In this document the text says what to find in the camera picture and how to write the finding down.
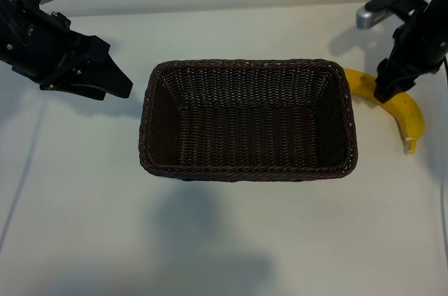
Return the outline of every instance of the woven texture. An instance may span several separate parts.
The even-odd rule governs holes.
[[[148,172],[183,180],[339,178],[358,158],[344,70],[325,60],[158,65],[140,126]]]

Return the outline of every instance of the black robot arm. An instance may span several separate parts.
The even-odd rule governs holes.
[[[111,59],[110,45],[71,31],[62,14],[39,9],[49,1],[0,0],[0,60],[41,90],[98,100],[106,93],[128,98],[132,82]]]
[[[386,102],[415,85],[421,74],[436,73],[448,52],[448,0],[371,0],[356,14],[360,29],[368,29],[389,15],[405,23],[393,34],[394,47],[379,63],[375,97]]]

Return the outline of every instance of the brown wicker basket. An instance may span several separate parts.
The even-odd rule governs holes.
[[[325,60],[166,62],[140,126],[148,172],[199,181],[310,181],[358,159],[344,70]]]

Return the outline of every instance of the black cable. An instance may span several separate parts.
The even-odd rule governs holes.
[[[447,74],[447,82],[448,82],[448,62],[447,58],[443,59],[445,73]],[[445,260],[447,261],[447,269],[448,269],[448,236],[447,236],[447,220],[445,217],[445,174],[442,174],[440,183],[440,213],[442,217],[442,232],[443,232],[443,245],[445,249]]]

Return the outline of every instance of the basket rim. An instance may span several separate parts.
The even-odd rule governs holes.
[[[287,64],[288,67],[293,67],[296,64],[300,64],[300,67],[303,68],[303,64],[313,63],[313,68],[316,69],[315,64],[320,63],[323,67],[331,67],[331,69],[327,69],[325,71],[333,73],[337,77],[339,77],[339,82],[337,86],[341,92],[338,94],[343,95],[341,103],[344,104],[343,107],[346,109],[345,115],[342,116],[344,120],[344,135],[347,142],[346,150],[348,153],[346,154],[345,159],[337,165],[328,166],[328,167],[301,167],[301,166],[274,166],[274,165],[253,165],[253,166],[197,166],[197,165],[180,165],[180,164],[158,164],[152,158],[150,153],[144,152],[144,145],[149,143],[149,137],[151,136],[151,121],[152,121],[152,108],[155,101],[155,97],[153,94],[155,93],[155,89],[158,85],[160,77],[163,72],[172,68],[173,66],[178,65],[194,65],[195,68],[199,66],[200,63],[207,63],[207,67],[210,67],[210,63],[216,63],[217,65],[224,64],[241,64],[246,63],[248,66],[269,66],[272,64]],[[286,60],[278,60],[278,59],[266,59],[266,60],[257,60],[257,59],[192,59],[192,60],[172,60],[168,62],[163,62],[158,64],[149,79],[148,88],[146,89],[145,99],[143,102],[143,113],[141,117],[141,124],[139,128],[140,137],[139,137],[139,154],[140,154],[140,163],[141,166],[148,172],[152,174],[165,174],[172,175],[179,173],[185,173],[186,171],[190,174],[195,172],[201,172],[202,174],[207,171],[211,173],[234,173],[241,174],[241,177],[244,175],[249,175],[250,173],[254,174],[280,174],[280,173],[302,173],[302,174],[338,174],[341,177],[346,176],[351,173],[357,163],[358,159],[358,151],[356,144],[356,128],[354,124],[354,115],[353,109],[351,106],[351,93],[349,89],[348,81],[345,77],[344,69],[337,63],[328,61],[326,59],[286,59]]]

